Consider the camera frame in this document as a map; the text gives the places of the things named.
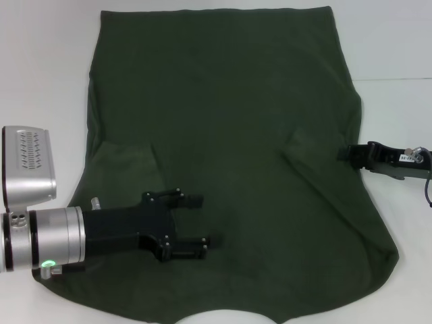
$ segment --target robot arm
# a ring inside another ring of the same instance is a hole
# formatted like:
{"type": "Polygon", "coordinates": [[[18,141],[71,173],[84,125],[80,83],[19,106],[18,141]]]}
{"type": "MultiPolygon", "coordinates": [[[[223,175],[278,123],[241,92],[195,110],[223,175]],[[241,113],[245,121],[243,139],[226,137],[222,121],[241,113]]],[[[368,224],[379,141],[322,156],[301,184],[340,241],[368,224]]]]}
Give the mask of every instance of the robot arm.
{"type": "Polygon", "coordinates": [[[0,215],[0,273],[39,270],[43,279],[84,270],[86,259],[129,250],[149,250],[160,261],[203,259],[210,238],[179,238],[172,211],[201,208],[203,196],[179,188],[145,192],[136,206],[93,210],[80,207],[27,211],[55,198],[56,182],[48,131],[3,128],[2,182],[6,213],[0,215]]]}

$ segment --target cooling vent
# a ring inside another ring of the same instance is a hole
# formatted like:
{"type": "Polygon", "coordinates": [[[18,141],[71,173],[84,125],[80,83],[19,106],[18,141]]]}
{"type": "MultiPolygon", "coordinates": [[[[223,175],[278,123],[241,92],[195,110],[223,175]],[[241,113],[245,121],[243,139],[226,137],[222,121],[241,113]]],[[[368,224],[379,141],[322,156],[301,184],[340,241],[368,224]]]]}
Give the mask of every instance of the cooling vent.
{"type": "Polygon", "coordinates": [[[21,166],[24,169],[37,169],[42,166],[41,149],[39,147],[39,138],[36,132],[21,132],[20,153],[21,166]]]}

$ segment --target dark green cloth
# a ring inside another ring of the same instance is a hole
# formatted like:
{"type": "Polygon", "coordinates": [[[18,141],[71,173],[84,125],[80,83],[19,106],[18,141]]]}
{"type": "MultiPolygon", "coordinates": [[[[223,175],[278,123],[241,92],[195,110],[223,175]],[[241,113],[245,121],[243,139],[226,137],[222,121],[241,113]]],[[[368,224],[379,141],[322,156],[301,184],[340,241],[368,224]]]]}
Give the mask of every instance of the dark green cloth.
{"type": "Polygon", "coordinates": [[[101,15],[86,168],[71,205],[146,190],[205,195],[183,236],[223,235],[205,261],[135,251],[44,281],[75,302],[163,324],[227,308],[278,323],[374,292],[398,251],[360,174],[360,97],[329,7],[101,15]]]}

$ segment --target green led light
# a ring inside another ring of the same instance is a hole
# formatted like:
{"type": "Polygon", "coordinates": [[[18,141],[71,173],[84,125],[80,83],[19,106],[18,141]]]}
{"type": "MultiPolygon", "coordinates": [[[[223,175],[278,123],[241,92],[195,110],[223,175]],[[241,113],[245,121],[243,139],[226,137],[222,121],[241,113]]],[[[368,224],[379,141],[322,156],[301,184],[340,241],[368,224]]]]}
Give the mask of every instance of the green led light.
{"type": "Polygon", "coordinates": [[[42,262],[42,264],[40,266],[42,268],[46,268],[46,267],[54,267],[55,265],[56,265],[55,261],[46,260],[45,262],[42,262]]]}

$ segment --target black cable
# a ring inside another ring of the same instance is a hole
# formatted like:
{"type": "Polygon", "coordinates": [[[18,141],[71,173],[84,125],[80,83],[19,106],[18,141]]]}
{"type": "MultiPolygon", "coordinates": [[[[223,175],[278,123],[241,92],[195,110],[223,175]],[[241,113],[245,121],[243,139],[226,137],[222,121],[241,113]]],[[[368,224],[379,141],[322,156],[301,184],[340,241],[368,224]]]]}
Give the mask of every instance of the black cable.
{"type": "Polygon", "coordinates": [[[429,206],[432,208],[432,202],[431,199],[429,198],[429,193],[428,193],[428,189],[429,189],[429,181],[431,181],[432,178],[432,154],[431,152],[429,152],[429,150],[425,149],[424,147],[421,148],[422,152],[425,152],[429,158],[429,163],[431,164],[431,167],[429,169],[429,174],[427,176],[426,179],[426,184],[425,184],[425,197],[427,202],[429,203],[429,206]]]}

